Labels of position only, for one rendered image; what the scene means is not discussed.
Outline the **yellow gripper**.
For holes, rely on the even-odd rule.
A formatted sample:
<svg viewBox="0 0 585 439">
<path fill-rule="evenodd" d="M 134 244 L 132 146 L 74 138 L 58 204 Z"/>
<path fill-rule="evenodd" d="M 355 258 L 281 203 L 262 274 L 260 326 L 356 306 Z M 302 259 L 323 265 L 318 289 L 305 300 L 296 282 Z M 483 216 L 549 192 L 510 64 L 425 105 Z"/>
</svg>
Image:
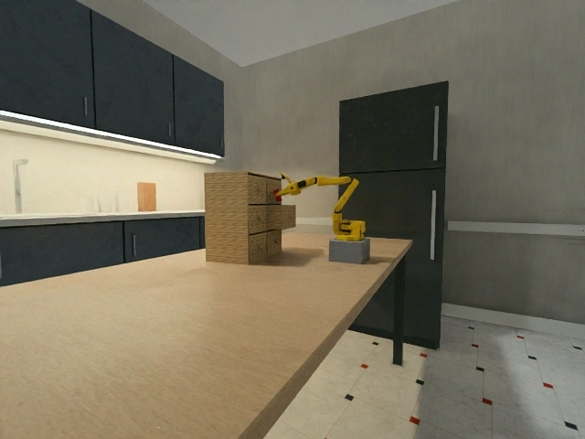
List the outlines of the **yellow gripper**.
<svg viewBox="0 0 585 439">
<path fill-rule="evenodd" d="M 301 190 L 299 192 L 299 189 L 298 189 L 295 181 L 294 182 L 291 182 L 291 180 L 286 175 L 284 175 L 282 172 L 280 172 L 280 175 L 282 176 L 281 178 L 283 180 L 285 178 L 288 179 L 289 185 L 285 189 L 283 189 L 282 191 L 278 192 L 275 195 L 275 197 L 285 196 L 285 195 L 288 195 L 288 194 L 291 194 L 291 196 L 298 195 L 298 193 L 301 194 Z"/>
</svg>

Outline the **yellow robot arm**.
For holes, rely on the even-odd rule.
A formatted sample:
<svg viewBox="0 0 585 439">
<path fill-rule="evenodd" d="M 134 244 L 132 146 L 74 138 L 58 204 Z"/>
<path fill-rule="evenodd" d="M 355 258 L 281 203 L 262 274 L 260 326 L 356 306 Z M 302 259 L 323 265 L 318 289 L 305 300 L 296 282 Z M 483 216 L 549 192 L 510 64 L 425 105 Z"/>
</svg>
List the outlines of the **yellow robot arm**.
<svg viewBox="0 0 585 439">
<path fill-rule="evenodd" d="M 355 190 L 356 186 L 358 185 L 359 181 L 356 179 L 352 179 L 351 177 L 329 177 L 325 178 L 324 176 L 316 176 L 311 177 L 308 179 L 303 179 L 301 181 L 296 182 L 296 185 L 299 190 L 305 189 L 309 186 L 316 184 L 317 186 L 325 186 L 325 185 L 341 185 L 343 182 L 344 184 L 348 184 L 348 188 L 343 196 L 339 199 L 337 204 L 335 205 L 335 212 L 332 213 L 332 221 L 333 221 L 333 233 L 336 234 L 336 239 L 340 241 L 360 241 L 364 239 L 364 234 L 361 233 L 361 221 L 359 220 L 348 220 L 342 219 L 342 212 L 341 206 L 344 206 L 353 191 Z M 308 186 L 309 184 L 309 186 Z M 312 185 L 310 185 L 312 184 Z M 348 223 L 349 222 L 349 223 Z M 340 231 L 340 223 L 341 230 Z M 348 233 L 350 232 L 350 233 Z M 360 233 L 360 237 L 359 237 Z M 337 235 L 341 234 L 341 235 Z M 342 236 L 345 235 L 345 236 Z"/>
</svg>

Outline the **wooden drawer front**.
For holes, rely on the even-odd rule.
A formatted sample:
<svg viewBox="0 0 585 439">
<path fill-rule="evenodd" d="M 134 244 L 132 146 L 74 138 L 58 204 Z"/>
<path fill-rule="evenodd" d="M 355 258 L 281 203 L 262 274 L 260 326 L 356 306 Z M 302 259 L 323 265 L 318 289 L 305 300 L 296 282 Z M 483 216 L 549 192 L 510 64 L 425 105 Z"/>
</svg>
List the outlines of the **wooden drawer front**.
<svg viewBox="0 0 585 439">
<path fill-rule="evenodd" d="M 280 202 L 276 201 L 276 198 L 273 194 L 273 190 L 279 189 L 281 191 L 281 181 L 267 178 L 267 202 Z"/>
<path fill-rule="evenodd" d="M 266 202 L 266 178 L 249 175 L 249 202 Z"/>
<path fill-rule="evenodd" d="M 267 229 L 286 230 L 296 227 L 295 205 L 267 205 Z"/>
<path fill-rule="evenodd" d="M 249 232 L 266 230 L 266 206 L 249 205 Z"/>
<path fill-rule="evenodd" d="M 281 230 L 267 230 L 268 255 L 281 250 Z"/>
<path fill-rule="evenodd" d="M 249 234 L 249 262 L 256 261 L 267 256 L 266 233 L 257 232 Z"/>
</svg>

